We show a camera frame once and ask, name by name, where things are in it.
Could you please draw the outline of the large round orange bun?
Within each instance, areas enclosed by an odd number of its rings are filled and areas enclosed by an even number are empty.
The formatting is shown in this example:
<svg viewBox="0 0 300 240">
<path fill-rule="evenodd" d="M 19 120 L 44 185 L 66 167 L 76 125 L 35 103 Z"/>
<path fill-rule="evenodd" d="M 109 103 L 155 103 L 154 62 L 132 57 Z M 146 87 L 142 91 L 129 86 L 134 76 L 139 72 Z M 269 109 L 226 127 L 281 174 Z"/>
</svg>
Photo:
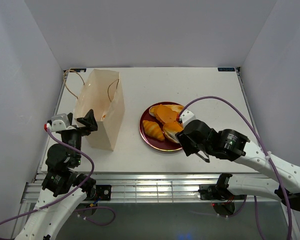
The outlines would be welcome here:
<svg viewBox="0 0 300 240">
<path fill-rule="evenodd" d="M 179 124 L 177 121 L 167 122 L 163 125 L 162 129 L 165 137 L 169 141 L 179 144 L 176 134 L 180 133 L 184 129 L 181 124 Z"/>
</svg>

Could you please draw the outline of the metal serving tongs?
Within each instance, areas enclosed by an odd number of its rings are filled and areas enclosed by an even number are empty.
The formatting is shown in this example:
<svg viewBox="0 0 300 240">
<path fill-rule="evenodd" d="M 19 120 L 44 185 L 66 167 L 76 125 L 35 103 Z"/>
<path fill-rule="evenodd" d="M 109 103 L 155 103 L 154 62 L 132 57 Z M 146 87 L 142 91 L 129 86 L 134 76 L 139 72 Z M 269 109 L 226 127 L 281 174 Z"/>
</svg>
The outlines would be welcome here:
<svg viewBox="0 0 300 240">
<path fill-rule="evenodd" d="M 197 157 L 204 160 L 206 163 L 210 163 L 210 157 L 204 153 L 200 154 L 200 148 L 194 143 L 188 136 L 186 136 L 183 132 L 179 132 L 176 134 L 176 137 L 181 145 L 185 155 L 189 157 L 192 154 L 195 154 Z"/>
</svg>

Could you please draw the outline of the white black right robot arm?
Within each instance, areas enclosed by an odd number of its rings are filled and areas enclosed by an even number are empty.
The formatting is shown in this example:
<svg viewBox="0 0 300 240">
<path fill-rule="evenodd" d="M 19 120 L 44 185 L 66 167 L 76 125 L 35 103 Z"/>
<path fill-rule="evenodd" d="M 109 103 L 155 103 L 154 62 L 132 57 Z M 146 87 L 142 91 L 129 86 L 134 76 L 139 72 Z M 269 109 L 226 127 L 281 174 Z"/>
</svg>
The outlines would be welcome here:
<svg viewBox="0 0 300 240">
<path fill-rule="evenodd" d="M 281 202 L 300 212 L 300 166 L 262 149 L 247 136 L 232 130 L 215 131 L 200 120 L 193 120 L 176 134 L 186 156 L 203 152 L 219 160 L 249 167 L 262 178 L 222 173 L 215 186 L 201 191 L 207 199 L 221 200 L 252 195 Z"/>
</svg>

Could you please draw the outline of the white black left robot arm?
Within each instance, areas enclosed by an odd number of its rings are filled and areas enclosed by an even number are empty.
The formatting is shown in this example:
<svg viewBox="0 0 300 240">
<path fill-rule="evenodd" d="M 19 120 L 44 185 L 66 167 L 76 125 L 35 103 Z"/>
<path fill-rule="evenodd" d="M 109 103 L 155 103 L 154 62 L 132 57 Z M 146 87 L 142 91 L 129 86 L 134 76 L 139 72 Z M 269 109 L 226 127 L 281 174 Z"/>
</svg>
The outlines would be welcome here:
<svg viewBox="0 0 300 240">
<path fill-rule="evenodd" d="M 82 137 L 97 131 L 94 111 L 90 109 L 78 118 L 80 126 L 72 124 L 72 113 L 54 115 L 44 125 L 44 130 L 53 139 L 60 134 L 47 151 L 45 161 L 48 172 L 41 184 L 37 203 L 17 240 L 52 240 L 58 234 L 71 212 L 81 201 L 96 195 L 96 181 L 91 176 L 74 171 L 81 164 Z"/>
</svg>

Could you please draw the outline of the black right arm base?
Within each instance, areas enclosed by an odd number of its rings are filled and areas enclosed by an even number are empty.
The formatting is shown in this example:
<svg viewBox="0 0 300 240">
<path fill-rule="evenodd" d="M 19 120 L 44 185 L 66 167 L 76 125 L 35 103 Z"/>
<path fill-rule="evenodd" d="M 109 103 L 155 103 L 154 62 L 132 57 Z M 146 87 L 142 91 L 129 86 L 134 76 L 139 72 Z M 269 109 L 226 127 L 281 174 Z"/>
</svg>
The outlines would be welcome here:
<svg viewBox="0 0 300 240">
<path fill-rule="evenodd" d="M 201 200 L 225 201 L 230 198 L 229 195 L 218 191 L 215 185 L 200 184 L 197 191 Z"/>
</svg>

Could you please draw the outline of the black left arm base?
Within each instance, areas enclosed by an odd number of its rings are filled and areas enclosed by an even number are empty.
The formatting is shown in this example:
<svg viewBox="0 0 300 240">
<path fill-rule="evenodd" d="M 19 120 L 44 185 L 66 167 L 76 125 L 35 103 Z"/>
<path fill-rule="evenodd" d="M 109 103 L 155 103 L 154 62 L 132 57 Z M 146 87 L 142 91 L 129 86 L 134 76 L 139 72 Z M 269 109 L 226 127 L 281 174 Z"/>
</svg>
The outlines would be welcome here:
<svg viewBox="0 0 300 240">
<path fill-rule="evenodd" d="M 92 188 L 90 196 L 87 197 L 89 201 L 110 201 L 112 194 L 111 185 L 96 185 Z"/>
</svg>

